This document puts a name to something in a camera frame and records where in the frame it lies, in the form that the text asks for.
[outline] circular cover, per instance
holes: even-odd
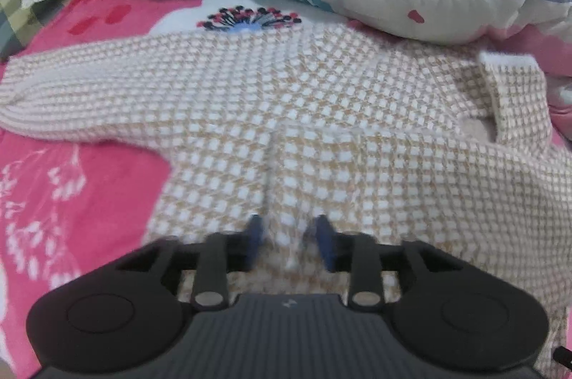
[[[403,343],[429,363],[462,371],[534,360],[548,332],[541,305],[498,279],[483,284],[458,276],[435,274],[402,296],[393,323]]]
[[[106,272],[41,298],[26,322],[42,364],[78,373],[132,368],[168,349],[183,326],[181,305],[145,273]]]

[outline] beige and white checkered garment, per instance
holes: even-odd
[[[266,216],[235,292],[338,291],[304,234],[325,212],[385,244],[414,236],[528,291],[548,312],[537,367],[558,371],[572,301],[572,160],[550,145],[531,57],[344,26],[140,37],[13,60],[0,125],[41,139],[115,139],[172,165],[148,227],[186,241]],[[495,115],[489,144],[463,117]],[[395,281],[389,288],[396,296]]]

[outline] green checkered fabric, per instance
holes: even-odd
[[[39,30],[62,9],[66,0],[44,0],[22,9],[22,0],[0,0],[0,61],[26,48]]]

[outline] ribbed gray panel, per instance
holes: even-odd
[[[336,295],[242,295],[202,313],[182,339],[139,368],[84,375],[46,368],[36,379],[542,379],[532,370],[477,375],[424,363],[394,340],[383,319]]]

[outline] silver screw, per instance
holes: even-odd
[[[201,306],[217,306],[222,303],[222,295],[218,292],[201,292],[194,300]]]
[[[352,300],[359,306],[375,306],[381,301],[381,296],[374,292],[358,292],[352,297]]]

